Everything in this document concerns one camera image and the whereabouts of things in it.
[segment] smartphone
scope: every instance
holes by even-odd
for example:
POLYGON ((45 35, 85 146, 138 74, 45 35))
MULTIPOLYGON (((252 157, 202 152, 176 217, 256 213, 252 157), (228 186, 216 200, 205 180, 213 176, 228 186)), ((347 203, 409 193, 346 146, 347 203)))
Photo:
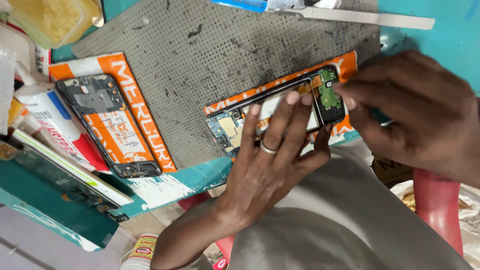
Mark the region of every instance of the smartphone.
POLYGON ((309 93, 314 97, 307 133, 317 131, 328 123, 341 122, 345 118, 345 107, 341 96, 332 89, 337 81, 336 68, 327 65, 211 113, 207 115, 206 123, 225 154, 235 158, 240 148, 245 114, 250 106, 262 105, 256 129, 256 140, 260 141, 282 97, 289 91, 309 93))
POLYGON ((59 80, 56 88, 118 177, 161 175, 160 166, 112 76, 59 80))

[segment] wrist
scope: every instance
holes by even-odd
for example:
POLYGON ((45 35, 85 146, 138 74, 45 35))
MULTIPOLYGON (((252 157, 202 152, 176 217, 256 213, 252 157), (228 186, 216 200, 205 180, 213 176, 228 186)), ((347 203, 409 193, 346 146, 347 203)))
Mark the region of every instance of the wrist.
POLYGON ((220 196, 211 207, 211 215, 223 228, 227 228, 229 235, 236 233, 253 223, 243 211, 235 207, 235 203, 226 196, 220 196))

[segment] gray fabric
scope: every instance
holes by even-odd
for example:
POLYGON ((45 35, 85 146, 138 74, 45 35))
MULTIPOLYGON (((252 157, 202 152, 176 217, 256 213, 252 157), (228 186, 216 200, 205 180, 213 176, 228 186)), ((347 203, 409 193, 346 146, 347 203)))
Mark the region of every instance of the gray fabric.
POLYGON ((236 234, 229 269, 471 267, 378 181, 365 161, 332 148, 326 165, 236 234))

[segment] perforated metal sheet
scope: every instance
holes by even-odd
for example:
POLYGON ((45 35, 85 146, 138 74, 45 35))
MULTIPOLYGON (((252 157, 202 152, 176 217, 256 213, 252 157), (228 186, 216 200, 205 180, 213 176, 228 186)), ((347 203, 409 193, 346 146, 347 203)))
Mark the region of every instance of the perforated metal sheet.
MULTIPOLYGON (((342 7, 377 11, 376 0, 342 7)), ((123 51, 177 168, 223 157, 203 107, 357 49, 380 52, 377 26, 300 21, 208 0, 143 0, 76 43, 79 57, 123 51)))

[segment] motherboard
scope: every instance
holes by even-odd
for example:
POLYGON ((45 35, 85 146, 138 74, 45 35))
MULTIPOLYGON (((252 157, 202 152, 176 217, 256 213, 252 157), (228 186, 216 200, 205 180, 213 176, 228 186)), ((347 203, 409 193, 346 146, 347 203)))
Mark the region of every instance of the motherboard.
POLYGON ((229 158, 237 156, 241 132, 244 123, 244 114, 240 110, 222 112, 214 117, 207 118, 208 127, 215 136, 215 141, 222 147, 229 158))

